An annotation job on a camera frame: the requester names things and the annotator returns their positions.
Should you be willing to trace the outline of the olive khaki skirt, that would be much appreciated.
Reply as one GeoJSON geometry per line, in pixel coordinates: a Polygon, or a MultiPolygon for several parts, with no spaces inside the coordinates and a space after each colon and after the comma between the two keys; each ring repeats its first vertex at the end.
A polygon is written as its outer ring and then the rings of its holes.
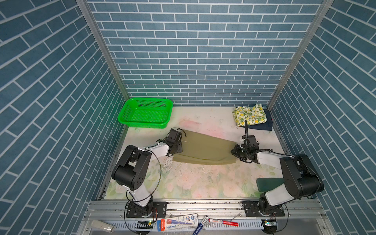
{"type": "Polygon", "coordinates": [[[236,142],[188,130],[185,133],[181,140],[182,152],[173,154],[173,161],[199,165],[229,165],[237,161],[231,153],[236,142]]]}

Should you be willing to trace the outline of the dark blue denim skirt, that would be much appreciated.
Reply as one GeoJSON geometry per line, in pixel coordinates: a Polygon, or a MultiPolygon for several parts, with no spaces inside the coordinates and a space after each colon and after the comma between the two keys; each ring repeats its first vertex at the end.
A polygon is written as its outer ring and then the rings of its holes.
{"type": "Polygon", "coordinates": [[[254,130],[263,130],[263,131],[272,131],[273,130],[273,118],[270,110],[264,109],[266,114],[266,122],[261,124],[249,125],[249,129],[254,130]]]}

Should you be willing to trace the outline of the yellow lemon print skirt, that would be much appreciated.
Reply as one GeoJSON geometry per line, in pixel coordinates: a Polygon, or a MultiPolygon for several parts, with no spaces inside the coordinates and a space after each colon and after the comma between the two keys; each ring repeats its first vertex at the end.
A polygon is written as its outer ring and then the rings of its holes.
{"type": "Polygon", "coordinates": [[[257,125],[267,122],[265,110],[261,104],[252,107],[238,106],[233,110],[233,116],[238,127],[247,125],[257,125]]]}

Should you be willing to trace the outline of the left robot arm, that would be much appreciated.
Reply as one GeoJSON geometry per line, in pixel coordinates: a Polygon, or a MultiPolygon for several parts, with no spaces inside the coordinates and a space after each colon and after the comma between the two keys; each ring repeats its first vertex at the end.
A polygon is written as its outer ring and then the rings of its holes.
{"type": "Polygon", "coordinates": [[[147,208],[152,203],[152,193],[147,191],[144,181],[151,158],[159,160],[160,157],[182,153],[182,138],[186,136],[184,130],[172,128],[164,139],[157,140],[152,146],[127,146],[112,170],[111,178],[129,191],[135,205],[147,208]]]}

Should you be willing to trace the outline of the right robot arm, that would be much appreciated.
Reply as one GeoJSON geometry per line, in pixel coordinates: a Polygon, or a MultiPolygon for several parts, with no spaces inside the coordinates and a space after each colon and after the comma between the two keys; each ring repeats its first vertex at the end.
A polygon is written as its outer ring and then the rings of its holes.
{"type": "Polygon", "coordinates": [[[284,182],[261,194],[259,210],[274,209],[284,203],[312,196],[324,190],[324,183],[305,154],[287,155],[259,148],[255,136],[244,135],[243,144],[235,145],[231,154],[244,163],[268,165],[282,171],[284,182]]]}

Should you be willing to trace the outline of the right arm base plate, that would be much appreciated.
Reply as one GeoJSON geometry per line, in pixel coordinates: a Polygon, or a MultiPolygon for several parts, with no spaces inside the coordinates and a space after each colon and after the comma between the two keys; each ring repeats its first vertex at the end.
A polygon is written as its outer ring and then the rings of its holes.
{"type": "Polygon", "coordinates": [[[246,217],[283,217],[285,212],[282,205],[270,206],[265,200],[251,201],[245,200],[241,203],[245,210],[246,217]]]}

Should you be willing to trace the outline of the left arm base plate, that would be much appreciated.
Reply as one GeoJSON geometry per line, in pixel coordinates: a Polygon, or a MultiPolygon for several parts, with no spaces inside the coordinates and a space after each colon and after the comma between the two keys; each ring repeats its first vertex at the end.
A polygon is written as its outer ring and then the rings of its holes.
{"type": "Polygon", "coordinates": [[[149,201],[145,207],[134,202],[129,202],[125,216],[127,218],[148,218],[157,217],[164,218],[167,211],[167,202],[149,201]]]}

